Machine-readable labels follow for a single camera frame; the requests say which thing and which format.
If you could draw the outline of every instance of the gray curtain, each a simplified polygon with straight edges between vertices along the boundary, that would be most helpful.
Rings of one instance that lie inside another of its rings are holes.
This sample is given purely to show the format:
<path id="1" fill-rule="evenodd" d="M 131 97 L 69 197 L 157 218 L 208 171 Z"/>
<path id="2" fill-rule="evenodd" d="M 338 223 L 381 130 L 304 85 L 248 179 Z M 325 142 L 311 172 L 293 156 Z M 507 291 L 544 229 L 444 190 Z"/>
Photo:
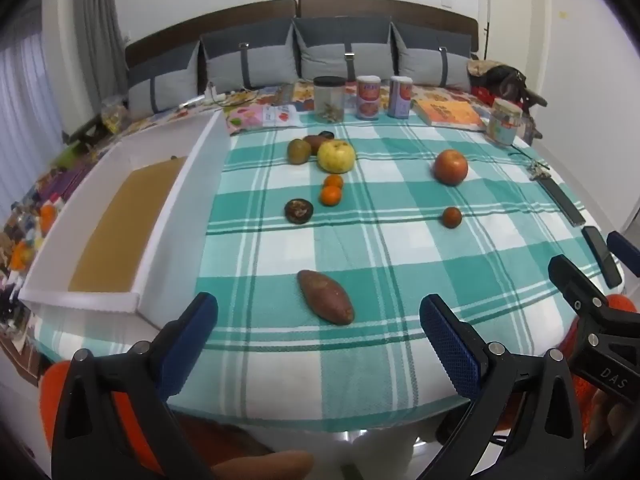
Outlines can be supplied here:
<path id="1" fill-rule="evenodd" d="M 98 113 L 104 98 L 127 93 L 115 0 L 74 0 L 74 21 L 84 82 Z"/>

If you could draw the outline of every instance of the black lid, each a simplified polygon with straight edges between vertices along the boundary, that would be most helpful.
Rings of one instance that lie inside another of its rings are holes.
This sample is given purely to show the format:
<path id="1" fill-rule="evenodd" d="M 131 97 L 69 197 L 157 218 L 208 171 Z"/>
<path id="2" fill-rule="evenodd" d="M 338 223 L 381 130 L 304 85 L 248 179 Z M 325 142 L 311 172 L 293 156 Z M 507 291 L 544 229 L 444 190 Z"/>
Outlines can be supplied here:
<path id="1" fill-rule="evenodd" d="M 314 86 L 344 86 L 347 80 L 337 75 L 321 75 L 314 78 Z"/>

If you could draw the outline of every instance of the screw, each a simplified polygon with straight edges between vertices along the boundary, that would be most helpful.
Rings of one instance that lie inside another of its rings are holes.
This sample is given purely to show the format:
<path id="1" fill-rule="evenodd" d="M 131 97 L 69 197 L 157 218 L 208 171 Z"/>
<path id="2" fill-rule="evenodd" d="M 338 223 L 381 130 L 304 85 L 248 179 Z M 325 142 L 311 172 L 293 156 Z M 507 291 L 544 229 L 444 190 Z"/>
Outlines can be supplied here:
<path id="1" fill-rule="evenodd" d="M 494 355 L 502 355 L 504 354 L 504 346 L 500 343 L 489 343 L 489 352 Z"/>
<path id="2" fill-rule="evenodd" d="M 146 352 L 148 352 L 150 346 L 151 344 L 149 343 L 149 341 L 138 341 L 131 347 L 131 351 L 134 354 L 145 354 Z"/>
<path id="3" fill-rule="evenodd" d="M 76 361 L 84 361 L 88 357 L 89 357 L 89 351 L 86 348 L 81 348 L 74 354 L 74 359 Z"/>
<path id="4" fill-rule="evenodd" d="M 562 361 L 562 358 L 564 357 L 564 356 L 562 355 L 562 352 L 561 352 L 561 351 L 559 351 L 557 348 L 552 348 L 552 349 L 549 351 L 549 355 L 551 356 L 551 358 L 552 358 L 554 361 L 558 361 L 558 362 Z"/>

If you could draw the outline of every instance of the gray pillow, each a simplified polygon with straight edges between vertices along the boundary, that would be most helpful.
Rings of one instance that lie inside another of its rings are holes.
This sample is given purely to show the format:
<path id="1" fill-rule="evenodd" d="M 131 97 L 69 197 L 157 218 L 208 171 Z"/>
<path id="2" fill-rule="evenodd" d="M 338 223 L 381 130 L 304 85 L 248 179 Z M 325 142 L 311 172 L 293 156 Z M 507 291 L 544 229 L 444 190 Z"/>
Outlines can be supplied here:
<path id="1" fill-rule="evenodd" d="M 218 93 L 298 79 L 290 18 L 236 25 L 208 32 L 200 39 L 207 77 Z"/>
<path id="2" fill-rule="evenodd" d="M 129 69 L 133 120 L 177 107 L 198 95 L 198 44 L 184 44 Z"/>
<path id="3" fill-rule="evenodd" d="M 398 46 L 398 73 L 414 84 L 471 90 L 466 64 L 471 57 L 471 36 L 393 23 Z"/>
<path id="4" fill-rule="evenodd" d="M 295 18 L 302 58 L 302 78 L 333 75 L 355 80 L 359 75 L 389 79 L 394 74 L 391 20 L 385 16 Z M 353 52 L 353 62 L 345 53 Z"/>

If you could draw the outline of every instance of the white box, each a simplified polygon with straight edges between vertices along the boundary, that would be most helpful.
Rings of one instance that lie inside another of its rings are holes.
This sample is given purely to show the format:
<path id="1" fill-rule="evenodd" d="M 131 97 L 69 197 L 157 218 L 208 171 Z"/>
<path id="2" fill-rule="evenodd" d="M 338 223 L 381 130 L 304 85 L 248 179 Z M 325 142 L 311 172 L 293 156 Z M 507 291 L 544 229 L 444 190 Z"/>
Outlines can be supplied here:
<path id="1" fill-rule="evenodd" d="M 32 310 L 81 308 L 139 314 L 161 328 L 193 299 L 207 223 L 230 136 L 219 110 L 124 137 L 73 193 L 44 240 L 20 290 Z M 133 170 L 187 156 L 158 215 L 129 292 L 70 292 L 82 252 Z"/>

